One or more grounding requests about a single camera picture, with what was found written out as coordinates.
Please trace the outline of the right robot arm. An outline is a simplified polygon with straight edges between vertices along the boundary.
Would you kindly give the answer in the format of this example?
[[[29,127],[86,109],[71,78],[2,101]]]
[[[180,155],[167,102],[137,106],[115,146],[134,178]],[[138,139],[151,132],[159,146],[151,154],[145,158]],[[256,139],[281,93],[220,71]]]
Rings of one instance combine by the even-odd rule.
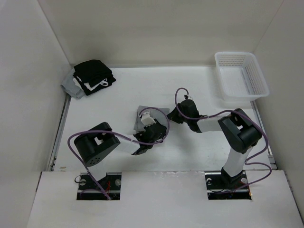
[[[220,182],[226,188],[237,183],[250,151],[262,137],[242,109],[236,109],[224,117],[207,117],[200,115],[194,101],[188,99],[178,103],[167,117],[178,124],[186,123],[196,133],[223,132],[230,145],[228,159],[220,176]]]

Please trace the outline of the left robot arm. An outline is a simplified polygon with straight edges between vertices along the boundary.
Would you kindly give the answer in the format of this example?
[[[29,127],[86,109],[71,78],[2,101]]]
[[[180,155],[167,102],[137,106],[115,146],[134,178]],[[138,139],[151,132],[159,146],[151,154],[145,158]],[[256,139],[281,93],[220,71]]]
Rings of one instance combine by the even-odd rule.
[[[89,170],[90,183],[95,189],[102,189],[108,182],[108,175],[100,163],[111,152],[126,152],[130,155],[141,155],[152,149],[155,144],[162,143],[168,133],[167,126],[157,120],[146,125],[143,130],[132,136],[113,134],[107,122],[103,122],[74,139],[74,145],[82,163]]]

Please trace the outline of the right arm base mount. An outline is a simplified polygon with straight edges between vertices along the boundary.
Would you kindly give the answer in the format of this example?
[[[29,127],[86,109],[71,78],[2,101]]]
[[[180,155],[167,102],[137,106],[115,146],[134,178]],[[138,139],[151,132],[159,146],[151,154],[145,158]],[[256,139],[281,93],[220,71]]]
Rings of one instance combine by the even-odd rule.
[[[220,172],[206,172],[205,180],[209,200],[251,200],[251,192],[248,186],[236,190],[248,184],[245,171],[232,183],[225,183]]]

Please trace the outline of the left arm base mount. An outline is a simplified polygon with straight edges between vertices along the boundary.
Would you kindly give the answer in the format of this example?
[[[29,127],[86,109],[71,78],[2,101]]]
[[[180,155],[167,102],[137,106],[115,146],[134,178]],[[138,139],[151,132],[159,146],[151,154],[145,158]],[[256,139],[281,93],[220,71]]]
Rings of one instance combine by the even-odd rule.
[[[81,173],[76,176],[74,183],[78,185],[77,200],[108,200],[87,173]],[[107,173],[106,177],[99,181],[99,184],[111,200],[120,199],[122,185],[121,173]]]

